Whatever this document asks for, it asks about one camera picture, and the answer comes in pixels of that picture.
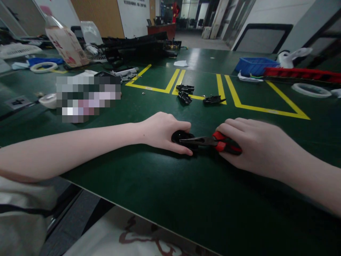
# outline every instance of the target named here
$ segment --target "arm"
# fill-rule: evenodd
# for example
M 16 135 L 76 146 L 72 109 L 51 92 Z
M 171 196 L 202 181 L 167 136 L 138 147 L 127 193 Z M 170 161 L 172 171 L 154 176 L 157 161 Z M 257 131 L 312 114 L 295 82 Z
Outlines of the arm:
M 0 175 L 18 182 L 37 182 L 67 172 L 95 157 L 132 145 L 148 144 L 192 155 L 171 142 L 177 130 L 189 132 L 189 122 L 156 113 L 140 123 L 77 130 L 19 142 L 0 149 Z
M 234 166 L 279 180 L 341 216 L 341 169 L 314 157 L 268 123 L 227 119 L 217 130 L 243 150 L 240 156 L 220 153 Z

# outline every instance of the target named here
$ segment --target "red plier handle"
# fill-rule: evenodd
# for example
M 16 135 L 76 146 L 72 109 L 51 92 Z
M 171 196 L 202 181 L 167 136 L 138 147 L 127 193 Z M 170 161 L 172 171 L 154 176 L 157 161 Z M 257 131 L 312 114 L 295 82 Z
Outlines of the red plier handle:
M 230 137 L 225 136 L 221 132 L 216 131 L 213 134 L 213 137 L 218 142 L 218 144 L 215 146 L 215 149 L 218 152 L 225 151 L 233 155 L 240 155 L 243 152 L 237 142 L 232 140 Z

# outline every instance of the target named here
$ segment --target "plastic bottle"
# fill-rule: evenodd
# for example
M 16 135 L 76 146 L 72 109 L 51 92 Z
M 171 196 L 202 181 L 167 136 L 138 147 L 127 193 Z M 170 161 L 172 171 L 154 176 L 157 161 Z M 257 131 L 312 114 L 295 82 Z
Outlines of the plastic bottle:
M 57 20 L 48 6 L 41 5 L 46 14 L 45 31 L 64 61 L 72 68 L 89 64 L 76 35 L 63 23 Z

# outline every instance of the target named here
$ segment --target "wooden panel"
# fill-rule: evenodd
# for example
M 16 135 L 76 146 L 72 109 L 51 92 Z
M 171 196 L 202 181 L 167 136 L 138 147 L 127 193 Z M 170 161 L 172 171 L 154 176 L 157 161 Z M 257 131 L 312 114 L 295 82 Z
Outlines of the wooden panel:
M 155 0 L 149 0 L 149 15 L 150 15 L 150 20 L 151 20 L 152 24 L 155 25 L 154 24 L 154 19 L 155 19 Z
M 102 37 L 124 38 L 117 0 L 71 0 L 80 21 L 93 21 Z

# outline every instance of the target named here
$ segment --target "hand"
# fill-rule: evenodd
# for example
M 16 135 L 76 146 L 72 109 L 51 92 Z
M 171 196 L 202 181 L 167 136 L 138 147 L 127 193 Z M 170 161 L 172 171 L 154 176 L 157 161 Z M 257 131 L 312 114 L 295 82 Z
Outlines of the hand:
M 167 149 L 179 154 L 193 155 L 193 152 L 181 145 L 172 142 L 171 137 L 177 130 L 189 132 L 191 123 L 175 119 L 172 114 L 158 112 L 150 118 L 138 123 L 142 135 L 142 143 L 156 148 Z
M 258 175 L 281 180 L 300 163 L 314 159 L 275 125 L 236 118 L 227 119 L 216 130 L 237 142 L 243 151 L 239 156 L 220 155 L 235 167 Z

